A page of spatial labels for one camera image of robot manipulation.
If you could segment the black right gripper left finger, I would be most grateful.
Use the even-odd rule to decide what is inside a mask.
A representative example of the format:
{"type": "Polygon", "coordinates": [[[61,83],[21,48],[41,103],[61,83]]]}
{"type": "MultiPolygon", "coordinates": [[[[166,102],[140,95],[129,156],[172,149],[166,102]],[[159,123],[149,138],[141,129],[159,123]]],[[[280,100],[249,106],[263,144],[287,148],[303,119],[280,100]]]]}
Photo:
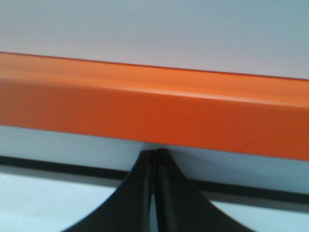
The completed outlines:
{"type": "Polygon", "coordinates": [[[148,232],[153,182],[153,153],[141,151],[115,192],[66,232],[148,232]]]}

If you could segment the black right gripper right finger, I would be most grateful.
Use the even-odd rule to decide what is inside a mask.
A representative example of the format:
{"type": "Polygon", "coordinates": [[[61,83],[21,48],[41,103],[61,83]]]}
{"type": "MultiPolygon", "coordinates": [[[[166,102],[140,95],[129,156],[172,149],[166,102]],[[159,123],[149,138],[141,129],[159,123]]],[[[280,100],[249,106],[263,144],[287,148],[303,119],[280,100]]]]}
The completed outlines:
{"type": "Polygon", "coordinates": [[[155,154],[155,204],[161,232],[248,232],[193,186],[167,149],[155,154]]]}

